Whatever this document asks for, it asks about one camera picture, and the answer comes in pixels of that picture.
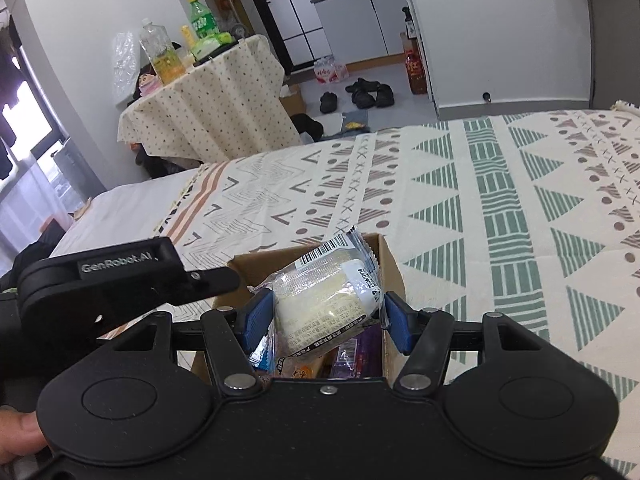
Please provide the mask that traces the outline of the person's hand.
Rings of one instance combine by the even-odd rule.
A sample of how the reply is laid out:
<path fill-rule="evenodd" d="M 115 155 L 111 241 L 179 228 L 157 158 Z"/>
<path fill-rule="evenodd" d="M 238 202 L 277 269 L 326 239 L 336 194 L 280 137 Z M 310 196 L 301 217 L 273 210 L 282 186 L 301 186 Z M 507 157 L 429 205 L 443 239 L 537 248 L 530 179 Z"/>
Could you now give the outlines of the person's hand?
<path fill-rule="evenodd" d="M 8 408 L 0 411 L 0 456 L 2 465 L 40 452 L 47 446 L 35 412 L 22 413 Z"/>

